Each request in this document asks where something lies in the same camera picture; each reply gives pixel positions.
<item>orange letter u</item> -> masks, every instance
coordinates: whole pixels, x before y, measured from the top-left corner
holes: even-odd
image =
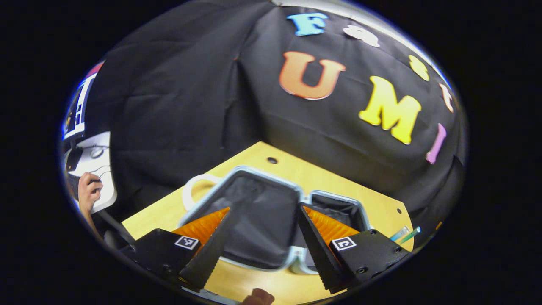
[[[322,99],[328,97],[337,83],[339,73],[346,67],[329,59],[320,60],[324,67],[320,81],[316,87],[307,86],[303,82],[303,74],[307,64],[314,61],[314,56],[301,52],[284,53],[286,61],[279,76],[281,87],[288,93],[305,99]]]

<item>black fabric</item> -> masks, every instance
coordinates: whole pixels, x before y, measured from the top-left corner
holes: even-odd
[[[112,216],[126,219],[258,141],[404,202],[408,212],[429,207],[442,188],[456,189],[447,175],[455,157],[465,164],[467,122],[454,91],[450,113],[439,86],[446,82],[428,63],[417,56],[428,68],[424,81],[410,68],[411,50],[348,18],[324,12],[324,33],[296,36],[287,16],[306,12],[319,11],[269,1],[194,1],[147,23],[104,56],[87,100],[85,136],[111,131],[118,191]],[[346,36],[348,25],[368,29],[380,47]],[[303,76],[311,86],[321,75],[319,60],[346,66],[329,97],[306,100],[281,88],[287,51],[316,58]],[[359,119],[372,75],[391,82],[398,100],[409,95],[421,104],[409,145]],[[438,123],[448,136],[430,164],[425,155]]]
[[[251,25],[274,7],[186,3],[104,56],[85,121],[86,137],[111,131],[112,216],[126,219],[262,139],[234,59]]]
[[[329,216],[359,232],[365,231],[361,210],[351,202],[341,201],[321,195],[312,196],[312,209]]]
[[[445,222],[454,203],[461,195],[461,188],[465,178],[465,168],[458,157],[454,157],[453,166],[446,177],[447,187],[442,187],[431,200],[431,204],[423,208],[418,215],[411,215],[412,224],[425,228],[414,239],[414,248],[425,245],[437,232],[440,222]]]
[[[186,221],[232,206],[245,205],[223,257],[261,269],[284,265],[298,228],[295,209],[299,193],[294,189],[239,173],[227,181]]]

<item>screw hole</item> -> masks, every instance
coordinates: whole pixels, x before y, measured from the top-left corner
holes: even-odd
[[[366,273],[368,269],[369,269],[369,268],[367,268],[367,267],[361,267],[361,268],[359,268],[358,270],[356,270],[356,273],[357,273],[357,274]]]

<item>wooden table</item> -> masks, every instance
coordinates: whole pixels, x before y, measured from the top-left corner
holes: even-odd
[[[272,164],[267,158],[273,157],[278,163]],[[324,190],[359,200],[369,218],[370,224],[382,234],[390,237],[403,226],[412,231],[410,217],[404,204],[363,187],[350,180],[326,171],[302,159],[263,142],[258,142],[219,166],[208,174],[224,177],[234,167],[246,165],[290,180],[304,190],[307,195],[312,190]],[[211,182],[200,181],[192,189],[197,202],[213,186]],[[138,239],[155,228],[167,231],[177,229],[177,224],[186,213],[182,203],[182,190],[172,192],[158,200],[122,224],[130,234]],[[402,246],[411,251],[414,239]],[[243,301],[253,288],[261,288],[273,296],[273,305],[300,304],[332,296],[324,289],[318,275],[298,275],[288,269],[277,272],[250,270],[219,260],[205,289],[223,297]]]

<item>black fabric inside tray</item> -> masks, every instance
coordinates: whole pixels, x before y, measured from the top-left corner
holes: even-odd
[[[240,171],[230,178],[186,223],[232,205],[242,213],[223,257],[256,268],[283,266],[296,234],[300,194],[292,188]]]
[[[363,222],[362,213],[360,207],[353,204],[352,202],[346,202],[337,200],[335,198],[329,198],[321,195],[312,195],[312,206],[311,209],[318,211],[326,216],[329,216],[341,223],[363,232],[366,230],[365,223]],[[300,243],[301,247],[306,247],[305,241],[303,240]],[[307,251],[305,255],[305,264],[306,266],[316,271],[314,266],[314,260],[312,259],[311,253]]]

